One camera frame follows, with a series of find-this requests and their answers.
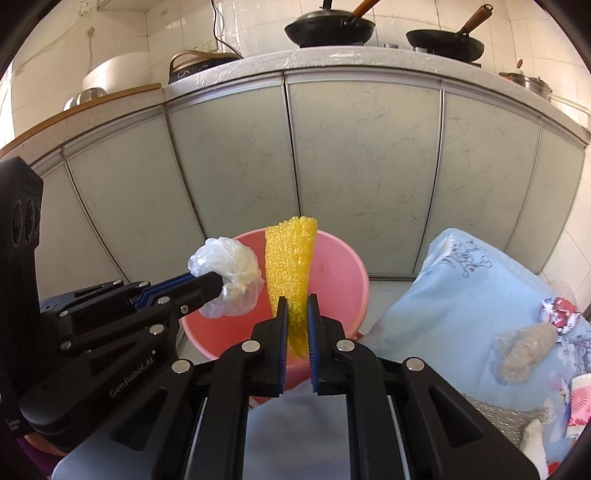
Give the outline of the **red white wrapper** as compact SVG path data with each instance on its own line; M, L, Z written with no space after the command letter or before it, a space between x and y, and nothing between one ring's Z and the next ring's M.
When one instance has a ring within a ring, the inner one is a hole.
M564 297L550 297L542 301L540 319L553 325L559 335L569 333L581 318L577 307Z

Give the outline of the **grey kitchen cabinet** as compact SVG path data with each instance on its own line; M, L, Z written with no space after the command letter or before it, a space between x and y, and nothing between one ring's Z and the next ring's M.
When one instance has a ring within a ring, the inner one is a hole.
M590 133L497 74L429 54L312 48L122 91L6 145L44 182L39 293L184 271L209 237L294 215L377 280L465 230L590 293Z

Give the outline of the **pink white paper wrapper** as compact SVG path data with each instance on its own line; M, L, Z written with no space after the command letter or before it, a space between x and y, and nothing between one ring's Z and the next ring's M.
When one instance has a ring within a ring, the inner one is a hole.
M566 438L578 438L591 417L591 374L575 377L571 383L570 417Z

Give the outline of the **light blue floral cloth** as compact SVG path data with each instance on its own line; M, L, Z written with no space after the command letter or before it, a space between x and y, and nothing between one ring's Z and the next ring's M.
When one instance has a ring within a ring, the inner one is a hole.
M590 325L580 319L518 384L496 373L494 341L505 332L542 323L542 301L564 297L493 246L449 228L430 245L410 290L363 336L380 357L401 362L418 357L461 394L520 411L547 407L525 431L521 445L541 478L587 479L590 469L567 470L578 438L566 438L571 383L590 373Z

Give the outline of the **large yellow foam net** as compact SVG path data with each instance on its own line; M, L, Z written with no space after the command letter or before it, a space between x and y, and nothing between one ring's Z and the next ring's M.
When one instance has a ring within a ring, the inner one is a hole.
M273 315L280 297L287 299L287 346L297 358L308 357L308 281L318 221L291 217L266 228L266 290Z

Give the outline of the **silver scouring pad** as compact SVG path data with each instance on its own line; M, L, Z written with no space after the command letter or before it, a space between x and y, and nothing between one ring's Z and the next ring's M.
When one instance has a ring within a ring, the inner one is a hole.
M549 409L547 407L520 411L476 400L467 394L464 394L463 397L516 447L521 445L526 428L532 422L538 421L542 429L548 422Z

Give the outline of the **clear crumpled plastic wrap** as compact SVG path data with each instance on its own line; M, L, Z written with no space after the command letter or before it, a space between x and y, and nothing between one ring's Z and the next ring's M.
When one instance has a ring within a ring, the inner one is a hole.
M497 337L493 346L498 358L496 373L501 382L518 384L527 381L557 339L557 328L545 322Z

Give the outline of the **white plastic bag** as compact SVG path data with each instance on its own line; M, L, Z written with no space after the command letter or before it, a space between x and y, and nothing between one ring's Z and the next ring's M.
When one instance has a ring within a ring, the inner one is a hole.
M200 315L209 319L249 313L256 307L264 286L256 254L228 237L206 239L189 257L187 269L194 277L211 272L221 276L221 293L199 309Z

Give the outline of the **steel pot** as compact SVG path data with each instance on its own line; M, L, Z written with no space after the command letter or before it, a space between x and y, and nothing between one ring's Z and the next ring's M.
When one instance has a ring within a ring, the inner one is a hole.
M523 63L523 59L520 58L516 63L514 71L500 72L499 76L525 88L546 101L550 101L552 95L552 89L550 86L540 77L525 75L522 71Z

